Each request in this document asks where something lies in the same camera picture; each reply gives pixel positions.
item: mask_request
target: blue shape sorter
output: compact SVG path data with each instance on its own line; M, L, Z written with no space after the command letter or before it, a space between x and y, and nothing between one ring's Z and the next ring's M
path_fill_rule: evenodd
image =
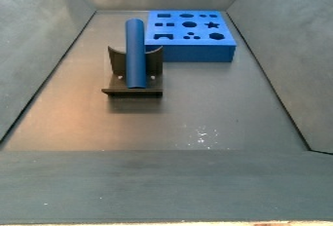
M218 11L151 11L144 43L164 61L230 62L237 46Z

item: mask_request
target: circular hole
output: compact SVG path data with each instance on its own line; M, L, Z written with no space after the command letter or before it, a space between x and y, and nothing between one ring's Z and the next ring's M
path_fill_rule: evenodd
M210 38L214 39L214 40L222 40L225 37L219 33L211 33Z
M182 23L182 25L183 25L185 27L197 27L197 23L193 22L193 21L185 21L185 22Z
M191 14L182 14L181 16L182 16L183 18L186 18L186 19L190 19L190 18L194 17Z

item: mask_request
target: blue foam block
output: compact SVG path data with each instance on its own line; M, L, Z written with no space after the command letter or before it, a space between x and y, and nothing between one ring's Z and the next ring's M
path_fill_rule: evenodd
M235 41L218 11L151 11L147 46L164 46L164 61L226 61Z
M144 24L140 19L126 22L126 85L146 89Z

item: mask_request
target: blue cylinder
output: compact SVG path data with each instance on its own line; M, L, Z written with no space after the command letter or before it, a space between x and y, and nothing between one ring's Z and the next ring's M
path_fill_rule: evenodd
M144 23L140 19L126 22L126 85L146 89Z

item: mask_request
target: hexagonal hole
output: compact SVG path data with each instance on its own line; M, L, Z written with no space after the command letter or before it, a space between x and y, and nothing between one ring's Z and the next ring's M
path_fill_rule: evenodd
M222 40L225 37L219 33L211 33L210 38L214 39L214 40Z
M193 21L185 21L185 22L182 23L182 25L183 25L185 27L197 27L197 23L193 22Z

